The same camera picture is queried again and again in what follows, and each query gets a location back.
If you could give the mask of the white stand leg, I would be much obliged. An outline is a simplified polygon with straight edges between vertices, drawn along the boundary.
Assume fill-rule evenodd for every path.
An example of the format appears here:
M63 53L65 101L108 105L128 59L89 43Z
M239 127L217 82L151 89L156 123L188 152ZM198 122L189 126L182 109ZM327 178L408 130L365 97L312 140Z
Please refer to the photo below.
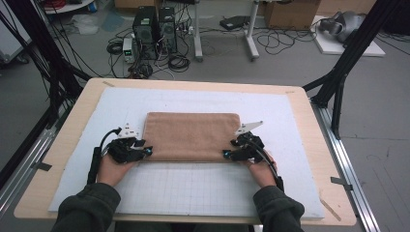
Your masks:
M200 31L199 31L199 6L200 0L194 0L194 36L193 36L193 43L194 43L194 58L198 62L203 61L203 53L202 53L202 44L200 38Z
M253 29L254 29L255 20L257 17L257 11L259 8L260 0L251 0L251 2L252 2L252 7L251 7L251 12L250 12L250 17L249 17L249 28L245 31L245 38L249 46L250 60L254 61L255 59L259 57L259 52L256 48L252 35L253 35Z

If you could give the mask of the large black computer tower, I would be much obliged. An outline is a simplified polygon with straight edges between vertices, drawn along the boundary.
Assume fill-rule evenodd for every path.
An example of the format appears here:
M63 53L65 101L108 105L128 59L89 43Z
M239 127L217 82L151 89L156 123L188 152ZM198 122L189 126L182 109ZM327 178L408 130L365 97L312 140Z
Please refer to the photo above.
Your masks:
M137 8L132 30L135 39L141 45L142 57L147 60L156 60L156 44L160 39L160 27L157 12L154 6L140 6Z

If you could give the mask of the white power supply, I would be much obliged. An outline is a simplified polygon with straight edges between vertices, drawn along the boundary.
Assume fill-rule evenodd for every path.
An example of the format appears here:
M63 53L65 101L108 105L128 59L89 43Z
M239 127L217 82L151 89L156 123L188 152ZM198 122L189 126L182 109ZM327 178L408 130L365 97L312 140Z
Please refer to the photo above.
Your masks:
M135 57L134 57L132 38L123 39L123 55L124 55L125 61L128 64L131 64L134 62Z

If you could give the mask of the cardboard box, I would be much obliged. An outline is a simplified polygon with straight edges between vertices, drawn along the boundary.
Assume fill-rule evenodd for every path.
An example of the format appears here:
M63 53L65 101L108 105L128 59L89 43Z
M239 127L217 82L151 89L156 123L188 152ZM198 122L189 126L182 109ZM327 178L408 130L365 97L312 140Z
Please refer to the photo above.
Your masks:
M268 28L308 30L321 0L293 0L288 4L268 3L265 23Z

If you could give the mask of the person's right hand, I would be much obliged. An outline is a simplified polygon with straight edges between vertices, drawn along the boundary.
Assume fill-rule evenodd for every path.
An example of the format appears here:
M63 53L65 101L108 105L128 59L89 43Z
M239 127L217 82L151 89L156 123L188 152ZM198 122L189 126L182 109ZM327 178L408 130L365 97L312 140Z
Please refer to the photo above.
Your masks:
M253 180L261 188L275 186L277 184L274 174L266 161L252 162L246 161L245 166L249 170Z

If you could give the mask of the grey device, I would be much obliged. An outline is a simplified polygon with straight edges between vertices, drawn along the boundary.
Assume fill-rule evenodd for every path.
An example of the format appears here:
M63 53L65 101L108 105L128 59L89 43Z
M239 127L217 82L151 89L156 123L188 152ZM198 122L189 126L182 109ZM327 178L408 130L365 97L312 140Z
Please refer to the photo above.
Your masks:
M352 11L337 12L319 21L318 29L327 31L340 43L345 43L362 25L366 16Z

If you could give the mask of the wooden table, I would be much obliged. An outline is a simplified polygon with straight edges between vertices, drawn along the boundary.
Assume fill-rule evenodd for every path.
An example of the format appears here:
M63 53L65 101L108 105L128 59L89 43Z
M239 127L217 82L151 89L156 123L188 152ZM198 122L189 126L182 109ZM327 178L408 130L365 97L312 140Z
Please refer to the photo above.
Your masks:
M333 151L329 148L325 124L314 113L305 90L298 86L257 85L238 83L212 83L172 80L142 80L93 78L85 85L72 111L56 133L44 157L51 168L39 170L34 175L15 207L16 218L55 219L46 208L51 204L63 174L63 166L71 157L80 140L86 123L96 110L98 100L106 89L159 89L187 91L216 91L222 93L250 93L284 95L290 100L302 145L307 154L313 180L324 210L322 219L304 219L302 224L315 226L353 226L358 220L351 206L344 185L334 184L332 178L341 179Z

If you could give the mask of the person's left hand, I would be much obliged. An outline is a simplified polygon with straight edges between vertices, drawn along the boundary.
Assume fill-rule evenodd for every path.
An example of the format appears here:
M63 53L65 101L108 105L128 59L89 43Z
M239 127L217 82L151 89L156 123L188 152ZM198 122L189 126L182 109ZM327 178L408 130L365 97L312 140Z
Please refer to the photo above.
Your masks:
M111 155L105 155L100 163L97 182L115 187L136 165L138 165L137 161L118 163L111 157Z

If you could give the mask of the slim black computer tower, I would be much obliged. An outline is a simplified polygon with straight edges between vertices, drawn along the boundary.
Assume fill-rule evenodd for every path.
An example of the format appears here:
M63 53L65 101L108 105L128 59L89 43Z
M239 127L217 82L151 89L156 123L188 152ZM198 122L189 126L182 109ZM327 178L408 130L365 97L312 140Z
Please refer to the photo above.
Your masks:
M177 51L175 11L172 7L159 8L159 24L161 29L161 47L168 53Z

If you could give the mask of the beige towel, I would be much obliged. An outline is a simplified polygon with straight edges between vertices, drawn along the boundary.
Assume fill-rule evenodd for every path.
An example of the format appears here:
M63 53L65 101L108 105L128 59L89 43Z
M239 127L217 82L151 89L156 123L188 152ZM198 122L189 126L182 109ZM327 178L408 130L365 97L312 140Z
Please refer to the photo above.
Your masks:
M143 138L153 147L150 161L224 162L239 127L236 113L150 112Z

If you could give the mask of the grey tape strip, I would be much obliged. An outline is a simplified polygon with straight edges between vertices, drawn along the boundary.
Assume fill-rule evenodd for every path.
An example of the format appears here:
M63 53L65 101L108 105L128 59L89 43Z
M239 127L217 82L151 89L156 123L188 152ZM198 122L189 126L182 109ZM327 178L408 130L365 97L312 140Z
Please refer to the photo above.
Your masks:
M352 186L352 185L348 184L345 180L343 180L343 179L341 179L341 178L332 177L332 178L331 178L331 182L332 182L333 184L337 184L337 185L343 186L343 188L344 188L345 190L352 190L352 189L353 189L353 186Z

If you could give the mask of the flat black device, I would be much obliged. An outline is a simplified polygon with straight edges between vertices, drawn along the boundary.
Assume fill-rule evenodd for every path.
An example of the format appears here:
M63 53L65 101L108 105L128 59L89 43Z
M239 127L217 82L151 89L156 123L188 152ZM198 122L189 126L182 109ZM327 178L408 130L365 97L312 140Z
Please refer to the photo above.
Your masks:
M242 28L247 25L250 21L249 16L245 15L236 15L229 18L225 18L220 21L220 26L228 31Z

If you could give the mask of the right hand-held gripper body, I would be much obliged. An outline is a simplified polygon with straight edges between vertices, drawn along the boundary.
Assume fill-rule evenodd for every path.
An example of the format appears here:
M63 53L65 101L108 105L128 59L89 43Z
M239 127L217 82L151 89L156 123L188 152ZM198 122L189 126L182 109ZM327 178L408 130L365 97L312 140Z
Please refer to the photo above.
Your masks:
M254 159L256 162L262 161L261 152L263 151L264 144L259 136L251 133L251 130L260 127L262 124L262 121L242 124L235 131L236 139L239 140L241 146L233 152L234 160Z

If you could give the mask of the aluminium rail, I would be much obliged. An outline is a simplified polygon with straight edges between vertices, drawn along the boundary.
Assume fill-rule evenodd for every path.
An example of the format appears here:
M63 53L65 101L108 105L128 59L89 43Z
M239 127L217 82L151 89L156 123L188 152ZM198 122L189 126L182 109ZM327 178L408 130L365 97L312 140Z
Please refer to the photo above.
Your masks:
M331 113L327 108L321 108L313 103L311 107L329 147L339 178L353 186L352 190L345 190L345 192L347 193L356 219L365 232L381 232L347 151L342 141L337 139L331 129Z
M32 168L32 165L35 162L43 162L57 133L58 130L56 128L43 130L36 136L28 150L23 153L21 162L12 172L5 186L0 189L0 220L11 211L18 197L25 192L37 171Z

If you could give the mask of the white floor board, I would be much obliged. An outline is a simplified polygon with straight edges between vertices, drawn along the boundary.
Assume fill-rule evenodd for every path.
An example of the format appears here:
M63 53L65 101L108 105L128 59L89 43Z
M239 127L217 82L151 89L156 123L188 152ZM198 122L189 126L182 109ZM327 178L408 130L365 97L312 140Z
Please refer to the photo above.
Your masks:
M341 55L345 48L343 45L337 41L334 36L331 36L328 32L320 31L318 29L319 21L323 19L322 15L316 15L311 24L310 31L315 35L315 43L319 50L323 54L329 55ZM380 48L375 42L371 42L364 52L364 56L367 57L384 57L385 51Z

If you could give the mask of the white foam mat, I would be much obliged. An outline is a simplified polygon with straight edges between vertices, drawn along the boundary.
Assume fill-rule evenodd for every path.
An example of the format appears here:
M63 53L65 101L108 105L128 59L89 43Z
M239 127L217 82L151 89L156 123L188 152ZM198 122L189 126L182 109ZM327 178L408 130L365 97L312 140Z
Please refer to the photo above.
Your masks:
M278 162L285 193L304 205L305 219L325 216L289 96L118 87L102 92L63 171L49 211L57 211L64 199L83 189L93 148L103 137L114 139L113 130L127 125L137 137L150 141L148 118L154 112L195 116L231 113L239 119L236 128L258 123L253 132L262 138L266 150ZM133 168L117 186L122 197L118 213L256 218L252 197L258 190L257 184L243 165L222 156L236 134L229 131L217 137L216 132L214 128L208 129L205 146L217 149L217 161L159 161L161 148L154 146L153 155Z

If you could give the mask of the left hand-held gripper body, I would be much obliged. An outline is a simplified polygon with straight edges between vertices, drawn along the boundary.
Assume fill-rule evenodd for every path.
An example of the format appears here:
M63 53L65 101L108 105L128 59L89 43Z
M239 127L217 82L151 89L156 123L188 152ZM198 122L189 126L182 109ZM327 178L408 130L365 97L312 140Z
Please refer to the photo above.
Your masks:
M142 149L132 148L132 144L136 139L138 139L137 132L129 124L125 124L117 132L117 138L107 145L107 152L118 163L142 160Z

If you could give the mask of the black metal frame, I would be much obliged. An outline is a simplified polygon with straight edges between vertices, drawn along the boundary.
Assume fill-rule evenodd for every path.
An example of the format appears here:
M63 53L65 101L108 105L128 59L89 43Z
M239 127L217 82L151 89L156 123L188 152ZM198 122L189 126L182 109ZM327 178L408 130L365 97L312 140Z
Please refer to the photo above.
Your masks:
M37 54L30 47L17 29L12 26L5 15L0 11L0 21L3 22L6 28L23 46L34 61L42 78L49 83L48 97L50 103L44 115L0 171L0 190L8 183L22 162L22 159L25 157L29 146L34 143L34 139L40 135L43 129L49 128L57 121L59 118L58 110L61 104L64 101L71 101L79 97L83 88L79 85L76 78L79 77L86 81L92 78L90 74L75 67L63 57L63 54L48 32L44 20L40 17L34 4L30 0L3 1L7 3L9 9L14 13L40 52L40 54Z
M376 0L358 32L353 36L334 67L324 76L303 87L306 92L320 87L311 101L321 108L327 107L329 100L334 98L331 131L336 139L340 139L339 122L345 80L380 29L403 1Z

